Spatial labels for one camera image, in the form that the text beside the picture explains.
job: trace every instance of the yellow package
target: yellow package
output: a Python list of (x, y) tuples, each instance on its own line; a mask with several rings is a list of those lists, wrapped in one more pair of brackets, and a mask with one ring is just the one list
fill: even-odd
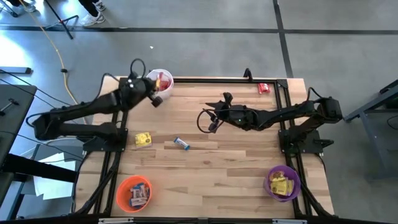
[(294, 180), (287, 180), (287, 196), (293, 193)]
[(146, 147), (152, 145), (152, 138), (149, 133), (139, 133), (136, 134), (136, 146), (139, 147)]
[(287, 180), (271, 182), (271, 192), (279, 195), (287, 195)]
[(284, 172), (283, 171), (276, 171), (273, 172), (270, 176), (269, 176), (269, 180), (271, 182), (276, 182), (276, 181), (282, 181), (285, 180), (286, 178), (284, 177)]

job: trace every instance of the purple bowl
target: purple bowl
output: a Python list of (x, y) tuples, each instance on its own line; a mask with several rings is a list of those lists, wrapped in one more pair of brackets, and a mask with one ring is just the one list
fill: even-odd
[[(271, 192), (270, 186), (271, 186), (271, 181), (269, 180), (269, 176), (276, 171), (283, 171), (285, 173), (285, 177), (287, 177), (289, 180), (293, 180), (294, 181), (294, 186), (293, 186), (293, 192), (290, 196), (283, 196), (283, 195), (277, 195)], [(274, 168), (272, 168), (266, 179), (264, 180), (263, 183), (263, 187), (266, 190), (267, 193), (269, 193), (269, 195), (271, 195), (274, 199), (280, 201), (280, 202), (288, 202), (294, 198), (296, 198), (299, 193), (300, 193), (300, 177), (299, 175), (296, 173), (296, 171), (294, 171), (292, 168), (285, 166), (285, 165), (279, 165), (279, 166), (275, 166)]]

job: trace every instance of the food item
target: food item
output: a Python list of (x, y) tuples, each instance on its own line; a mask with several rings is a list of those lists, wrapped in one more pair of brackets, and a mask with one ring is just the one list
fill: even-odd
[(275, 171), (270, 174), (271, 192), (278, 195), (290, 196), (293, 193), (294, 180), (289, 180), (284, 175), (283, 171)]
[(188, 145), (185, 141), (181, 140), (179, 137), (174, 139), (174, 143), (184, 147), (185, 150), (188, 150), (190, 147), (190, 145)]
[(284, 175), (285, 175), (285, 173), (283, 171), (276, 171), (276, 172), (273, 172), (269, 176), (269, 180), (271, 182), (285, 180), (285, 176)]
[(294, 181), (287, 180), (287, 196), (291, 196), (293, 193)]
[(137, 148), (146, 147), (152, 145), (152, 137), (149, 133), (136, 134), (136, 146)]
[(287, 195), (287, 180), (271, 182), (271, 192), (279, 195)]
[(139, 183), (130, 189), (132, 193), (129, 204), (131, 207), (140, 209), (144, 206), (149, 198), (149, 188), (144, 183)]
[(269, 88), (268, 84), (266, 84), (266, 83), (259, 83), (257, 87), (258, 87), (260, 94), (271, 92), (271, 89)]
[(136, 207), (145, 205), (147, 203), (147, 198), (132, 198), (130, 199), (130, 206)]
[(170, 85), (170, 82), (168, 80), (167, 81), (163, 80), (162, 77), (163, 77), (163, 72), (160, 72), (158, 74), (158, 76), (157, 76), (157, 79), (156, 79), (156, 87), (155, 87), (155, 89), (157, 91), (166, 90), (169, 87), (169, 85)]

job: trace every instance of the yellow cable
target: yellow cable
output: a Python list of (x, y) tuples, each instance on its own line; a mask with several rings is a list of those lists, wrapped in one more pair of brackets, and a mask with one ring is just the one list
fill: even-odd
[[(61, 57), (61, 54), (57, 48), (57, 46), (54, 44), (54, 42), (52, 41), (52, 39), (49, 37), (49, 35), (47, 34), (47, 32), (44, 30), (44, 28), (40, 25), (40, 23), (38, 22), (38, 20), (32, 15), (31, 12), (29, 12), (24, 4), (24, 2), (22, 0), (19, 0), (19, 2), (23, 5), (23, 7), (25, 8), (25, 10), (29, 13), (29, 15), (32, 17), (32, 19), (35, 21), (36, 25), (38, 25), (40, 27), (40, 29), (42, 29), (43, 33), (45, 34), (45, 36), (48, 38), (48, 40), (50, 41), (52, 47), (54, 48), (54, 50), (57, 52), (58, 54), (58, 58), (60, 59), (61, 62), (61, 66), (62, 69), (65, 69), (65, 66), (63, 65), (63, 60)], [(69, 86), (68, 86), (68, 82), (67, 82), (67, 74), (65, 72), (63, 73), (63, 84), (65, 85), (65, 89), (67, 89), (68, 94), (70, 95), (70, 97), (73, 99), (73, 101), (75, 102), (75, 104), (77, 105), (77, 100), (75, 99), (75, 97), (72, 95), (71, 91), (69, 90)], [(83, 118), (83, 122), (84, 124), (87, 124), (86, 118)]]

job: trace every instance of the orange bowl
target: orange bowl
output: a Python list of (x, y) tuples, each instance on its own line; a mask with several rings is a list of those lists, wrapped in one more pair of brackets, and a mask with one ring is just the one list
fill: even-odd
[[(146, 187), (149, 187), (149, 198), (147, 200), (147, 203), (143, 205), (141, 208), (133, 208), (130, 206), (129, 201), (131, 199), (132, 193), (130, 192), (130, 189), (134, 187), (135, 185), (139, 183), (144, 183)], [(152, 198), (152, 186), (150, 182), (143, 176), (140, 175), (133, 175), (126, 180), (124, 180), (118, 187), (118, 191), (116, 192), (116, 203), (119, 205), (119, 208), (125, 212), (129, 213), (134, 213), (134, 212), (139, 212), (142, 209), (144, 209), (150, 199)]]

